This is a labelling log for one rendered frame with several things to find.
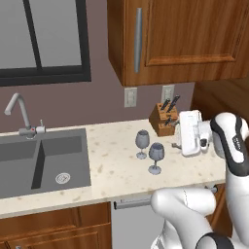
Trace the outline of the wooden tall cupboard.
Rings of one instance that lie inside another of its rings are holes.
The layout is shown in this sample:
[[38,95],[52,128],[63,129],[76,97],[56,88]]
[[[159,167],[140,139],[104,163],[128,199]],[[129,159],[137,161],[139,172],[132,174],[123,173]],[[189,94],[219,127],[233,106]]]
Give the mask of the wooden tall cupboard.
[[244,79],[196,83],[192,109],[199,110],[204,120],[222,112],[231,112],[249,124],[249,75]]

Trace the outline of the silver tap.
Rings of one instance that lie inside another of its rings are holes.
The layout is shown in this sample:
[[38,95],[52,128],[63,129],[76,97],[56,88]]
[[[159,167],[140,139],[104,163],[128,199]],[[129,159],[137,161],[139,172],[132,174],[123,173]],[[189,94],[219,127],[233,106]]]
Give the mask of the silver tap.
[[33,139],[37,134],[44,134],[46,132],[46,127],[43,124],[43,121],[40,121],[40,126],[32,126],[29,118],[28,118],[28,114],[26,111],[26,107],[25,107],[25,103],[24,103],[24,99],[21,96],[20,93],[14,93],[11,100],[9,101],[4,114],[6,116],[10,116],[12,114],[12,111],[16,105],[16,103],[18,103],[19,105],[19,109],[21,111],[21,115],[24,121],[24,128],[20,128],[18,130],[18,135],[19,136],[25,136],[27,139]]

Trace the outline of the grey kitchen sink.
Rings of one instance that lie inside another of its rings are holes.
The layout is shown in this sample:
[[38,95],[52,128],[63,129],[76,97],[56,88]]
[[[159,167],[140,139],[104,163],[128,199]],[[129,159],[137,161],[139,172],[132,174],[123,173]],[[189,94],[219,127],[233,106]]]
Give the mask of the grey kitchen sink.
[[0,137],[0,199],[90,185],[84,128]]

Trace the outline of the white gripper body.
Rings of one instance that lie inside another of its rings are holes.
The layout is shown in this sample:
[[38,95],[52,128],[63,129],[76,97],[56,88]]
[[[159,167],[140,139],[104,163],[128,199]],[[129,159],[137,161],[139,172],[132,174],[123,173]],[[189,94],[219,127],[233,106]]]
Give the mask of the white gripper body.
[[198,123],[202,121],[198,110],[182,111],[179,114],[181,150],[184,157],[200,153]]

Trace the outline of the white wall socket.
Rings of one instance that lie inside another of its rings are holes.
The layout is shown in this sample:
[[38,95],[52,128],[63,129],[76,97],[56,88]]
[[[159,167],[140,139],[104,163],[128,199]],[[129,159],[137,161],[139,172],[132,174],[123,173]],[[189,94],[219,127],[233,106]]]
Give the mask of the white wall socket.
[[137,102],[137,88],[124,89],[124,106],[135,107]]
[[163,86],[162,90],[161,90],[161,102],[164,102],[167,98],[172,100],[173,94],[174,94],[174,86],[173,85]]

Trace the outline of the wooden wall cupboard door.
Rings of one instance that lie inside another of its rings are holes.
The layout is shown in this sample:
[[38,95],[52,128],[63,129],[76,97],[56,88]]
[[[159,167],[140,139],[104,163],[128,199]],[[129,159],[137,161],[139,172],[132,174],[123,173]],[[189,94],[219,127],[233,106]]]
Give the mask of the wooden wall cupboard door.
[[[137,8],[142,8],[139,73]],[[125,0],[123,70],[127,87],[246,77],[249,0]]]

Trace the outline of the wooden knife block with knives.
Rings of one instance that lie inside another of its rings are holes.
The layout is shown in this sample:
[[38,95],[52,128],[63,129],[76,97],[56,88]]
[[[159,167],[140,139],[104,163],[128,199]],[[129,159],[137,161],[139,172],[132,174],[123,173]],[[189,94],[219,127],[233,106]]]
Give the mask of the wooden knife block with knives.
[[175,106],[169,109],[170,106],[170,99],[166,99],[163,103],[157,103],[149,117],[149,122],[158,137],[171,136],[175,133],[178,112]]

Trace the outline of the grey dishwasher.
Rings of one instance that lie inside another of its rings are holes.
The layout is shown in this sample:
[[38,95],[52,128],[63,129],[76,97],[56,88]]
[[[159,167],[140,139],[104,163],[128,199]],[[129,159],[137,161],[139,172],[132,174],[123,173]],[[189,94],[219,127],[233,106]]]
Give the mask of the grey dishwasher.
[[151,205],[121,208],[131,201],[149,200],[151,196],[116,198],[111,202],[112,248],[151,249],[160,235],[163,218],[158,216]]

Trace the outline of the wooden base cupboard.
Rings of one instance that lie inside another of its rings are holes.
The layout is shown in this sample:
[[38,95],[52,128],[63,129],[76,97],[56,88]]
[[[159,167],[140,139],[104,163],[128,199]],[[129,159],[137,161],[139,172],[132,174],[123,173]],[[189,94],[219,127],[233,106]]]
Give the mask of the wooden base cupboard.
[[0,219],[0,249],[112,249],[111,203]]

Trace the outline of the grey wine glass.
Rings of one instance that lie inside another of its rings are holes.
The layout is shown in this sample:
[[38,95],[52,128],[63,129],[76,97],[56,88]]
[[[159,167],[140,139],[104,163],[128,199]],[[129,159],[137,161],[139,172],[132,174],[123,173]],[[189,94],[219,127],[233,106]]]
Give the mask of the grey wine glass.
[[140,149],[140,152],[137,153],[136,156],[141,160],[145,159],[147,155],[143,152],[143,150],[150,144],[149,132],[144,129],[139,130],[135,138],[135,144]]
[[164,147],[161,143],[155,142],[152,144],[149,151],[149,158],[154,161],[154,164],[149,167],[149,172],[158,175],[161,172],[161,168],[157,166],[157,162],[164,158]]

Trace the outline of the black framed window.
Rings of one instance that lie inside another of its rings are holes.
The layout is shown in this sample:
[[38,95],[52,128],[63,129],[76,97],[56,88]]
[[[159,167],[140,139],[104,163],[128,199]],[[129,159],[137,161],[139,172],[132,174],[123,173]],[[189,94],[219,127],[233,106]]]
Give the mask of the black framed window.
[[86,0],[0,0],[0,87],[90,80]]

